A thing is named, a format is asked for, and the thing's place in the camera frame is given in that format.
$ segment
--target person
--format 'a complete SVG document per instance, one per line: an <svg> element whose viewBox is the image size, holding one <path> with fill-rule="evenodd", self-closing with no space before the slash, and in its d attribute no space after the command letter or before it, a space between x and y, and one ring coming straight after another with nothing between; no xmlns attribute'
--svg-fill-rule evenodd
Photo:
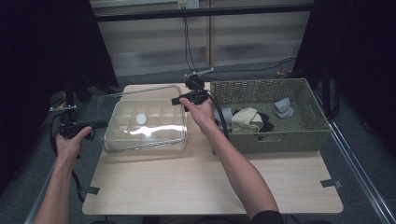
<svg viewBox="0 0 396 224"><path fill-rule="evenodd" d="M213 102L207 99L200 105L194 105L186 98L181 98L180 102L190 110L193 120L215 149L235 194L246 209L250 223L283 223L274 196L260 172L217 126ZM71 140L58 135L58 160L35 223L68 223L71 173L77 165L77 155L82 152L81 141L90 131L91 128L87 127Z"/></svg>

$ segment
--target black sleeve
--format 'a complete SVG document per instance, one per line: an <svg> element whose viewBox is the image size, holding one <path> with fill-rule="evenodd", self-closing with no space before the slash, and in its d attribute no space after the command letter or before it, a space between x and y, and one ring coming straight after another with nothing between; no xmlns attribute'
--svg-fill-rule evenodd
<svg viewBox="0 0 396 224"><path fill-rule="evenodd" d="M283 217L277 211L262 211L251 219L250 224L283 224Z"/></svg>

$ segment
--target light wooden tabletop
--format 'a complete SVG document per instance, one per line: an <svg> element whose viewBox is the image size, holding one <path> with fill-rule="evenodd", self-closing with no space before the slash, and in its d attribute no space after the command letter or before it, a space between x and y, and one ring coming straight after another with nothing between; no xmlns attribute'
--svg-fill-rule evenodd
<svg viewBox="0 0 396 224"><path fill-rule="evenodd" d="M184 84L177 84L188 92ZM133 85L124 91L163 86ZM92 178L97 195L88 194L86 215L237 215L245 209L221 163L190 113L183 150L138 150L107 154ZM257 167L283 214L340 213L343 204L319 152L262 153L246 157Z"/></svg>

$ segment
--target green woven basket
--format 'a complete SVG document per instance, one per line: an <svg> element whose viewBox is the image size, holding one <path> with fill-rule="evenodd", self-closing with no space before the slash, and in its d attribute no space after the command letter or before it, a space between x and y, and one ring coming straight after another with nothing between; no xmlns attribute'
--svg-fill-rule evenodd
<svg viewBox="0 0 396 224"><path fill-rule="evenodd" d="M317 151L332 134L303 78L212 82L210 90L220 107L255 108L275 126L269 133L230 133L230 141L241 153ZM286 97L294 114L281 119L274 103Z"/></svg>

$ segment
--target transparent plastic box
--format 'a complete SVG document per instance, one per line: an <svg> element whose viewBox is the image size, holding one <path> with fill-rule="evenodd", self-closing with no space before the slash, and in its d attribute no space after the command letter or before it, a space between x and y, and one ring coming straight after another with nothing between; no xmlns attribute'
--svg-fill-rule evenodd
<svg viewBox="0 0 396 224"><path fill-rule="evenodd" d="M106 152L137 149L181 150L186 146L186 115L182 105L171 99L181 94L171 85L143 91L103 96L98 100L99 119L108 120L102 129Z"/></svg>

